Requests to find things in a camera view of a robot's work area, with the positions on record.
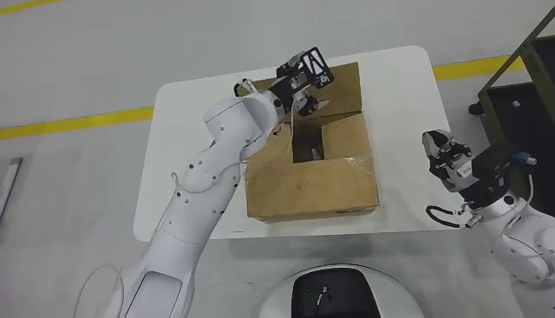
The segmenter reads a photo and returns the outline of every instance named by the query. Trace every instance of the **open cardboard box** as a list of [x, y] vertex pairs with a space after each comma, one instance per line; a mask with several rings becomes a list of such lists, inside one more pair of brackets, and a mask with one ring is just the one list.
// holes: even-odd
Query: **open cardboard box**
[[[310, 94], [330, 103], [283, 124], [246, 169], [247, 214], [263, 221], [334, 217], [379, 205], [362, 113], [358, 64], [331, 68], [334, 82]], [[258, 90], [272, 80], [255, 81]]]

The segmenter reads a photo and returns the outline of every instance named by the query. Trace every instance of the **white cable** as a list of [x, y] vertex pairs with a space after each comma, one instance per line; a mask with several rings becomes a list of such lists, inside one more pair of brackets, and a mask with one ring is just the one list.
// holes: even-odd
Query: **white cable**
[[93, 276], [100, 271], [101, 269], [104, 268], [110, 268], [112, 269], [115, 274], [118, 276], [118, 282], [121, 283], [121, 302], [120, 302], [120, 309], [118, 311], [118, 315], [116, 317], [119, 317], [121, 315], [121, 311], [123, 310], [123, 300], [125, 298], [125, 288], [123, 287], [123, 278], [121, 278], [121, 273], [120, 271], [112, 264], [110, 263], [104, 263], [103, 265], [99, 266], [98, 268], [96, 268], [93, 272], [91, 272], [90, 274], [88, 274], [87, 279], [85, 280], [85, 282], [83, 283], [83, 285], [81, 286], [81, 289], [79, 290], [79, 295], [77, 296], [77, 301], [75, 302], [75, 307], [73, 310], [73, 315], [71, 316], [72, 318], [76, 318], [77, 317], [77, 309], [79, 308], [79, 302], [81, 301], [81, 297], [83, 295], [83, 291], [85, 290], [85, 287], [87, 286], [88, 281], [90, 281], [91, 278], [93, 278]]
[[291, 149], [291, 146], [292, 146], [292, 144], [293, 144], [293, 130], [294, 130], [293, 127], [294, 127], [294, 124], [295, 124], [294, 116], [295, 116], [295, 112], [297, 111], [297, 110], [295, 110], [295, 102], [296, 102], [296, 101], [299, 101], [299, 99], [298, 99], [299, 96], [303, 97], [303, 91], [304, 91], [306, 88], [310, 87], [310, 86], [311, 86], [311, 85], [308, 85], [308, 86], [303, 87], [303, 89], [301, 89], [300, 91], [298, 91], [298, 92], [293, 96], [293, 103], [291, 104], [291, 139], [290, 139], [290, 141], [289, 141], [289, 145], [287, 146], [287, 151], [285, 151], [284, 159], [285, 159], [285, 157], [287, 157], [287, 153], [289, 153], [289, 150]]

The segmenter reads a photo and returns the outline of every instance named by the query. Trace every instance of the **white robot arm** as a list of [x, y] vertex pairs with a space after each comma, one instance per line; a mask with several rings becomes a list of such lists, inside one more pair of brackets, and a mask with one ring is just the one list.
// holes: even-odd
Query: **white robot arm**
[[277, 69], [277, 79], [259, 93], [221, 101], [204, 115], [212, 145], [186, 163], [175, 195], [147, 253], [122, 276], [103, 316], [106, 318], [182, 318], [194, 294], [194, 272], [212, 231], [240, 181], [239, 165], [262, 149], [288, 112], [312, 114], [327, 102], [311, 97], [333, 75], [317, 48], [294, 56]]
[[424, 133], [422, 143], [430, 172], [449, 191], [464, 198], [472, 216], [458, 225], [438, 218], [433, 211], [462, 211], [429, 206], [428, 215], [455, 228], [480, 227], [489, 240], [493, 258], [512, 277], [513, 294], [524, 316], [555, 316], [555, 218], [530, 205], [532, 176], [527, 200], [510, 192], [508, 183], [511, 166], [535, 165], [537, 160], [508, 144], [490, 146], [474, 157], [468, 146], [454, 142], [452, 134], [441, 130]]

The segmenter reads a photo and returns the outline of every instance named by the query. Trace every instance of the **tabletop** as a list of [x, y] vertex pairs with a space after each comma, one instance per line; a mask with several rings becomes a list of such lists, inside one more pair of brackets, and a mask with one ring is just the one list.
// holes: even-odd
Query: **tabletop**
[[[246, 214], [245, 182], [239, 185], [211, 239], [361, 234], [448, 229], [426, 214], [429, 204], [462, 203], [428, 172], [423, 132], [449, 130], [427, 52], [416, 46], [326, 59], [330, 66], [358, 62], [362, 110], [374, 156], [380, 206], [370, 214], [267, 224]], [[202, 120], [211, 106], [232, 96], [243, 78], [275, 77], [275, 68], [165, 85], [156, 96], [134, 235], [149, 241], [173, 195], [171, 172], [182, 172], [212, 138]]]

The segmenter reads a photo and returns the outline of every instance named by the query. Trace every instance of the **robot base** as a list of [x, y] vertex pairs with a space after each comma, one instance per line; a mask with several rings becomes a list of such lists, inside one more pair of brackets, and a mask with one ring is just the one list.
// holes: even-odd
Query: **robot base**
[[258, 318], [424, 318], [400, 283], [375, 269], [335, 264], [301, 271], [271, 290]]

